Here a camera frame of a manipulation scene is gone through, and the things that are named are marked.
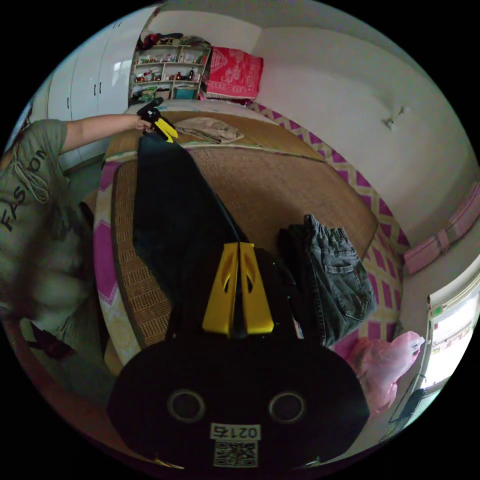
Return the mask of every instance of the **camera lens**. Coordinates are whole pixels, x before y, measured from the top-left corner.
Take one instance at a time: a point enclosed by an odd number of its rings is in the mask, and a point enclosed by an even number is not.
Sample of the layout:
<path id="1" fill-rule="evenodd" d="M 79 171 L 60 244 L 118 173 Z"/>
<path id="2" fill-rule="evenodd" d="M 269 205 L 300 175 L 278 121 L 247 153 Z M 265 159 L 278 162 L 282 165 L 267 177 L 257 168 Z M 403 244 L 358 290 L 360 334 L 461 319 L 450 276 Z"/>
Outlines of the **camera lens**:
<path id="1" fill-rule="evenodd" d="M 205 403 L 202 397 L 191 390 L 177 390 L 168 398 L 167 408 L 170 415 L 185 423 L 200 420 L 205 413 Z"/>
<path id="2" fill-rule="evenodd" d="M 290 391 L 275 395 L 268 405 L 270 417 L 281 424 L 292 424 L 298 421 L 304 411 L 304 399 L 297 393 Z"/>

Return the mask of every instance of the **ceiling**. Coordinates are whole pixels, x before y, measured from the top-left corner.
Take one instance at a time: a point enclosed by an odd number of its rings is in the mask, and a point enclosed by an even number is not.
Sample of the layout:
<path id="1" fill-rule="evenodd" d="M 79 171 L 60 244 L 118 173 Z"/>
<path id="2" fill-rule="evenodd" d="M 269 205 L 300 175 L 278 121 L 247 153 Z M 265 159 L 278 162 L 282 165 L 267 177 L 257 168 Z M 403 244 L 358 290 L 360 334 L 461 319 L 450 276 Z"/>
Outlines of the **ceiling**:
<path id="1" fill-rule="evenodd" d="M 163 10 L 196 10 L 228 15 L 263 29 L 329 28 L 331 20 L 325 19 L 324 14 L 338 12 L 336 8 L 312 0 L 169 0 Z"/>
<path id="2" fill-rule="evenodd" d="M 167 0 L 162 10 L 226 15 L 262 29 L 310 27 L 331 30 L 370 42 L 390 52 L 430 81 L 425 70 L 402 48 L 365 22 L 315 0 Z"/>

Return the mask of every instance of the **cabinet door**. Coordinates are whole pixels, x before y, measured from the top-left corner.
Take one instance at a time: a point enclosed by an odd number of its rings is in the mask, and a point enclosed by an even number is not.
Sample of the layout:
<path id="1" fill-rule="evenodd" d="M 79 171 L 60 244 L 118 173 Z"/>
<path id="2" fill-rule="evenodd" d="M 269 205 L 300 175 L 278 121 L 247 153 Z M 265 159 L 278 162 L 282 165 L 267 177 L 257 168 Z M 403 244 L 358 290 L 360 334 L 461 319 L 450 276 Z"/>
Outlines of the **cabinet door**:
<path id="1" fill-rule="evenodd" d="M 140 33 L 157 7 L 142 8 L 116 22 L 101 60 L 98 114 L 123 114 L 128 108 L 132 60 Z"/>
<path id="2" fill-rule="evenodd" d="M 90 38 L 80 50 L 71 84 L 71 117 L 81 120 L 99 115 L 99 73 L 111 25 Z M 108 140 L 99 140 L 79 148 L 83 161 L 105 153 Z"/>
<path id="3" fill-rule="evenodd" d="M 78 58 L 79 51 L 76 50 L 53 73 L 48 92 L 49 119 L 72 121 L 72 78 Z"/>
<path id="4" fill-rule="evenodd" d="M 72 121 L 72 78 L 78 57 L 79 50 L 72 52 L 53 73 L 48 91 L 47 117 L 49 119 Z M 61 155 L 58 161 L 61 169 L 65 171 L 81 163 L 82 156 L 76 148 Z"/>

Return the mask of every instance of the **qr code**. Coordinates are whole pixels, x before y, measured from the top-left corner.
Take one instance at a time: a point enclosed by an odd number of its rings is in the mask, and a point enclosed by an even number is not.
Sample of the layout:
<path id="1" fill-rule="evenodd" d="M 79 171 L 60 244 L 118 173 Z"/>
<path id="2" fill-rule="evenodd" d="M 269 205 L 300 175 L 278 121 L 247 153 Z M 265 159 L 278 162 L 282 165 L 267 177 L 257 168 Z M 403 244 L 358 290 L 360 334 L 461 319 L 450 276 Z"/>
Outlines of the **qr code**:
<path id="1" fill-rule="evenodd" d="M 258 443 L 256 441 L 215 442 L 214 467 L 247 468 L 258 466 Z"/>

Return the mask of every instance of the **shelf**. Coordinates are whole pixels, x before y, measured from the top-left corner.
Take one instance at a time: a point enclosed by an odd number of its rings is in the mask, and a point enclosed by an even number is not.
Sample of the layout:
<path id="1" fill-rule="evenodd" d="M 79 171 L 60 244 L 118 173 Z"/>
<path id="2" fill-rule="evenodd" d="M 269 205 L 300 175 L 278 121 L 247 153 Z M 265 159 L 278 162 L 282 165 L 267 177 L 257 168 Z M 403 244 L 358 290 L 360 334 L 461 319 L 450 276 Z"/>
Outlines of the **shelf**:
<path id="1" fill-rule="evenodd" d="M 181 49 L 181 48 L 194 49 L 194 50 L 210 50 L 209 46 L 194 46 L 194 45 L 177 45 L 177 46 L 174 46 L 174 45 L 154 45 L 151 48 L 149 48 L 148 50 L 158 50 L 158 49 L 171 49 L 172 50 L 172 49 Z"/>
<path id="2" fill-rule="evenodd" d="M 151 65 L 184 65 L 185 67 L 203 67 L 203 63 L 188 63 L 186 61 L 152 61 L 150 63 L 137 63 L 137 67 L 149 67 Z"/>
<path id="3" fill-rule="evenodd" d="M 191 81 L 191 80 L 152 80 L 152 81 L 141 81 L 133 84 L 134 87 L 137 85 L 153 85 L 153 84 L 199 84 L 200 81 Z"/>

